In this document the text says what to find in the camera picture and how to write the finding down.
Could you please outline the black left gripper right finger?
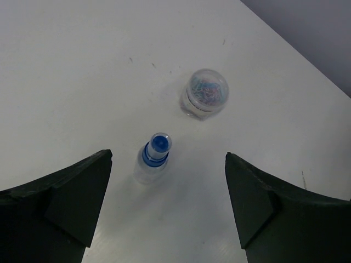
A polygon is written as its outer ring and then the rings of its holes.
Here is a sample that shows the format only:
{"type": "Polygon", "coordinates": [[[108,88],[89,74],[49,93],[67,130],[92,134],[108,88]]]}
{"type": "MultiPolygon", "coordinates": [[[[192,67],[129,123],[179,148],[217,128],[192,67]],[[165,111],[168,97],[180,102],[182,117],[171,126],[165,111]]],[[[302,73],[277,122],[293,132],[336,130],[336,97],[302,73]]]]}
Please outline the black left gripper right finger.
{"type": "Polygon", "coordinates": [[[350,262],[350,202],[270,175],[227,153],[225,176],[248,262],[350,262]]]}

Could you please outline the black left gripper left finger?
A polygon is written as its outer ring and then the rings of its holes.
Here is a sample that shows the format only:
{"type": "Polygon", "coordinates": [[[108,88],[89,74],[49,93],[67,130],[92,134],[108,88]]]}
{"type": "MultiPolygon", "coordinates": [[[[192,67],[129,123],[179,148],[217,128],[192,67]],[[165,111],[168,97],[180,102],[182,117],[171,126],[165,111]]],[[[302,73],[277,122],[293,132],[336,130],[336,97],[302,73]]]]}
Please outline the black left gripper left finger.
{"type": "Polygon", "coordinates": [[[1,262],[81,262],[92,244],[112,168],[101,150],[1,191],[1,262]]]}

